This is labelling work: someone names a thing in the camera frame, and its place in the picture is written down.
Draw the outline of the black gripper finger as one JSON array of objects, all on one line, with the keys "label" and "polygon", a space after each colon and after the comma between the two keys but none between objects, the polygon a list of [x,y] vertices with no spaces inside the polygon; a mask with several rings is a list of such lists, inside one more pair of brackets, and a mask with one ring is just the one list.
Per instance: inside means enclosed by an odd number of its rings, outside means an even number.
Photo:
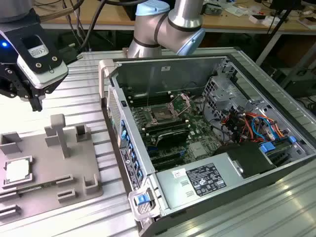
[{"label": "black gripper finger", "polygon": [[18,96],[28,101],[33,112],[42,110],[42,91],[34,88],[17,64],[0,64],[0,94],[8,98]]}]

